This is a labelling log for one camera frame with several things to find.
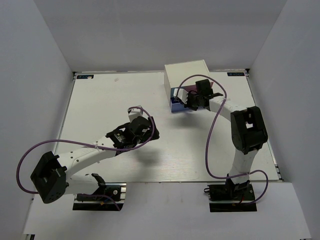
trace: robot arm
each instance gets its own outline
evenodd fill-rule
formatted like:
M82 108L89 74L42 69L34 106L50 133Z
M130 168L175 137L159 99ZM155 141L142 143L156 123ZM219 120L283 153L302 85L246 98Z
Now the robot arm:
M124 149L134 148L149 139L152 134L151 120L144 118L139 110L130 110L128 116L130 122L95 141L95 148L85 146L59 155L51 151L42 155L31 174L31 180L45 204L56 201L64 194L105 192L105 181L99 175L76 173L101 160L116 157L126 152ZM155 126L151 140L158 138L159 132Z
M213 93L208 79L196 82L197 91L174 90L174 96L185 108L196 111L199 107L217 112L224 97ZM252 163L263 143L268 140L266 127L260 109L257 106L243 107L229 100L225 102L220 115L231 122L231 137L236 148L232 168L228 176L249 173ZM238 176L226 181L231 195L245 191L249 186L249 175Z

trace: white table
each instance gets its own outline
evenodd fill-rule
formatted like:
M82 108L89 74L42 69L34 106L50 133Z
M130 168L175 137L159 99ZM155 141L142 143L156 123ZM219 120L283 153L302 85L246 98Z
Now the white table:
M199 110L172 114L163 73L95 74L76 80L62 139L93 142L128 121L127 108L142 105L154 116L160 139L141 149L106 159L85 170L106 182L128 182L120 212L73 211L73 195L43 204L36 195L24 229L35 240L299 240L310 233L291 183L271 182L257 203L257 212L210 212L203 193L214 181L204 164L205 142L214 113ZM211 73L229 97L254 105L245 77ZM78 146L60 144L58 153ZM219 176L230 170L234 146L230 123L219 117L210 144L210 168ZM265 144L252 169L278 179ZM262 175L251 175L256 196L264 187Z
M227 76L212 72L210 76L226 89L228 97L245 107L254 100L245 76ZM222 92L213 85L214 92ZM207 110L171 113L163 72L94 74L93 79L75 80L61 139L92 143L128 122L127 109L143 106L153 117L160 139L117 157L106 159L80 171L97 173L106 182L209 182L205 168L205 144L215 113ZM72 151L77 145L60 143L57 153ZM209 147L209 167L217 176L231 169L235 147L230 123L219 117ZM262 169L270 180L278 180L267 144L256 156L252 170ZM265 180L262 174L252 181Z
M73 195L34 199L25 234L35 240L300 240L310 233L291 183L270 183L257 212L210 212L203 182L128 183L123 208L73 211ZM254 182L257 195L264 182Z

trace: black mount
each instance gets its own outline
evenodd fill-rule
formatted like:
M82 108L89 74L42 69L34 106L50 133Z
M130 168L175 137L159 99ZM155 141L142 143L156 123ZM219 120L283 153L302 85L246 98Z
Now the black mount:
M186 104L183 104L185 108L189 108L196 111L199 107L209 110L209 100L214 97L223 96L221 93L214 91L211 88L211 84L208 79L200 80L195 82L196 91L189 91Z
M67 168L58 162L59 155L52 151L46 152L40 158L31 174L31 180L43 203L50 204L59 199L66 191Z
M259 150L268 140L268 134L260 108L248 107L246 110L231 113L231 135L236 149L247 154Z
M247 202L255 200L255 193L251 184L248 185L246 191L237 196L230 195L225 184L208 185L208 187L204 189L204 193L209 194L211 213L257 211L255 203L247 204Z
M154 124L154 133L151 140L159 139L159 131ZM123 125L118 126L115 130L108 132L106 138L110 138L114 144L113 146L117 149L128 149L133 148L137 144L142 144L152 134L152 123L150 118L148 119L138 116L132 120L132 122L127 122Z
M120 185L108 185L108 184L106 184L105 180L101 176L99 176L97 173L92 173L91 175L98 182L98 189L92 195L107 195L109 197L112 197L112 199L115 202L120 201L120 198L121 198L121 186ZM98 199L101 201L104 201L107 198L106 197L92 197L92 196L77 195L76 199L78 201L83 201L83 202L93 202L93 201L97 201Z

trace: purple cable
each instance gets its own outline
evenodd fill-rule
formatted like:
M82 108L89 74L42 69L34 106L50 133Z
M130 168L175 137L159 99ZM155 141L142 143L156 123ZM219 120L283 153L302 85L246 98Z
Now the purple cable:
M115 200L113 200L111 197L107 196L107 195L100 195L100 194L84 194L84 193L78 193L78 196L82 196L82 197L101 197L101 198L107 198L109 199L111 202L114 203L116 209L118 209L118 211L120 211L120 207L118 206L118 204L116 203Z
M105 147L105 146L99 146L98 148L99 149L102 149L102 150L109 150L109 151L119 151L119 152L129 152L131 150L135 150L135 149L139 149L141 148L142 146L144 146L145 144L147 144L151 139L152 137L154 136L154 133L155 133L155 122L153 120L153 118L150 116L150 114L144 110L142 107L139 107L139 106L132 106L132 107L129 107L129 110L131 109L140 109L141 111L143 111L150 119L151 121L151 125L152 125L152 132L151 132L151 135L150 137L142 144L138 145L138 146L135 146L135 147L132 147L132 148L125 148L125 149L118 149L118 148L111 148L111 147ZM30 191L28 189L25 189L21 182L20 182L20 168L21 168L21 165L22 165L22 162L24 161L24 159L26 158L26 156L35 148L43 145L43 144L48 144L48 143L68 143L68 144L77 144L77 145L81 145L81 146L85 146L85 147L88 147L88 148L95 148L96 145L93 145L93 144L88 144L88 143L84 143L84 142L79 142L79 141L71 141L71 140L63 140L63 139L51 139L51 140L46 140L46 141L42 141L42 142L39 142L37 143L36 145L30 147L24 154L23 156L21 157L19 163L18 163L18 166L16 168L16 173L15 173L15 178L16 178L16 182L19 186L19 188L28 193L28 194L38 194L37 191Z
M214 116L214 119L213 119L213 122L212 122L212 125L210 127L210 130L209 130L209 134L208 134L208 137L206 139L206 144L205 144L205 168L206 168L206 171L207 173L213 177L214 179L219 179L219 180L227 180L227 179L233 179L233 178L237 178L237 177L242 177L242 176L246 176L246 175L251 175L251 174L254 174L254 173L257 173L257 172L260 172L260 173L263 173L265 175L265 179L266 179L266 184L265 184L265 188L262 192L262 194L255 200L251 201L251 202L248 202L246 204L253 204L253 203L256 203L257 201L259 201L266 193L267 191L267 188L268 188L268 185L269 185L269 178L268 178L268 175L266 174L266 172L264 172L263 170L254 170L252 172L249 172L249 173L241 173L241 174L237 174L237 175L232 175L232 176L215 176L213 175L211 172L210 172L210 169L209 169L209 164L208 164L208 153L209 153L209 143L210 143L210 137L211 137L211 134L212 134L212 131L214 129L214 126L216 124L216 121L217 121L217 118L219 116L219 114L221 113L226 101L227 101L227 92L225 90L225 88L220 84L218 83L216 80L214 80L213 78L209 77L209 76L206 76L206 75L202 75L202 74L196 74L196 75L192 75L192 76L189 76L187 77L185 80L183 80L180 84L180 86L178 87L178 90L176 92L176 95L178 96L178 92L180 90L180 88L182 87L182 84L189 80L190 78L193 78L193 77L204 77L204 78L207 78L207 79L210 79L212 80L214 83L218 84L218 86L222 89L222 91L224 92L224 99L218 109L218 111L216 112L215 116Z

